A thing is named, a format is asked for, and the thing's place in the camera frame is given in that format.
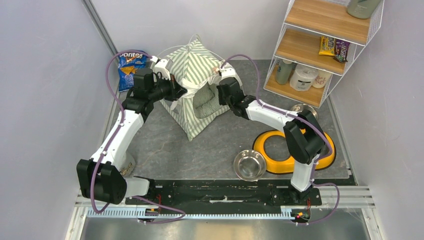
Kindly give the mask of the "thin white tent pole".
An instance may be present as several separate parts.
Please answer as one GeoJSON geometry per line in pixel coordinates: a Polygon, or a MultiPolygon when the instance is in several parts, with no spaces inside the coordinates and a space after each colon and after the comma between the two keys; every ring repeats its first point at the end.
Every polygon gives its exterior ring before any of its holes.
{"type": "Polygon", "coordinates": [[[198,54],[209,59],[218,60],[222,64],[225,59],[218,55],[217,53],[207,49],[203,43],[202,39],[198,34],[194,34],[190,37],[189,42],[184,45],[175,45],[163,49],[157,54],[158,57],[168,57],[177,53],[183,53],[186,57],[189,53],[198,54]]]}

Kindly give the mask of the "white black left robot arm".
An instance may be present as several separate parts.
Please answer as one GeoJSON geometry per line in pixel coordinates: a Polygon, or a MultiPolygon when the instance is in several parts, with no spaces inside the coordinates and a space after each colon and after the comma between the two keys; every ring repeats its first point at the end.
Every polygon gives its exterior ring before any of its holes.
{"type": "Polygon", "coordinates": [[[127,178],[121,170],[133,159],[127,149],[135,134],[154,109],[154,103],[177,101],[187,90],[178,84],[164,66],[140,68],[133,76],[117,122],[102,146],[88,160],[81,159],[77,176],[82,196],[87,199],[119,204],[123,199],[137,196],[144,204],[152,204],[157,191],[142,177],[127,178]]]}

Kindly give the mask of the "green striped pet tent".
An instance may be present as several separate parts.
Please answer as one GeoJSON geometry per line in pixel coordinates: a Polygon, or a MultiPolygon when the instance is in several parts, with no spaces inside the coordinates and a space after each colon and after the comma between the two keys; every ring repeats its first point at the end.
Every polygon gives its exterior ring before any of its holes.
{"type": "Polygon", "coordinates": [[[186,133],[189,141],[198,136],[216,117],[229,111],[227,105],[220,105],[220,109],[206,118],[197,118],[194,113],[193,98],[198,90],[215,76],[214,69],[222,64],[216,59],[207,58],[195,53],[186,57],[177,53],[165,57],[171,61],[170,73],[178,84],[187,89],[187,93],[177,101],[161,100],[161,104],[172,118],[186,133]]]}

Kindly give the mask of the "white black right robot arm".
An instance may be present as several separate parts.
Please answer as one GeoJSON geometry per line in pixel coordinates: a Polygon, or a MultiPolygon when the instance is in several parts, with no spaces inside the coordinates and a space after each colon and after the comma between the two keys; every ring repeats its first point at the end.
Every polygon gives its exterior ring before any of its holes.
{"type": "Polygon", "coordinates": [[[289,200],[300,205],[309,198],[313,174],[318,161],[332,149],[324,131],[313,114],[305,110],[297,113],[261,102],[255,96],[245,95],[234,77],[223,79],[217,86],[219,104],[228,106],[238,117],[265,124],[285,135],[294,171],[288,191],[289,200]]]}

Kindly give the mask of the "green checked pet cushion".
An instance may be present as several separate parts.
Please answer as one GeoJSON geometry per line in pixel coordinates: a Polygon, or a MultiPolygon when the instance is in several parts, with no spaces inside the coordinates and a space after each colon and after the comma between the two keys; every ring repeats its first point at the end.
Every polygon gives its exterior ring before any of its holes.
{"type": "Polygon", "coordinates": [[[204,119],[217,112],[221,108],[217,85],[205,84],[195,93],[192,104],[194,115],[199,119],[204,119]]]}

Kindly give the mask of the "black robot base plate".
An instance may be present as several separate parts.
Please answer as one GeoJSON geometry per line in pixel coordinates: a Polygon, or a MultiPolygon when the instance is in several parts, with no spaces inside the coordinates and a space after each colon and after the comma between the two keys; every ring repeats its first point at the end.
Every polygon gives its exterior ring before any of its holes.
{"type": "Polygon", "coordinates": [[[174,206],[191,202],[199,203],[266,203],[271,206],[321,206],[319,189],[312,188],[299,196],[290,187],[288,179],[240,179],[218,180],[156,180],[145,199],[174,206]]]}

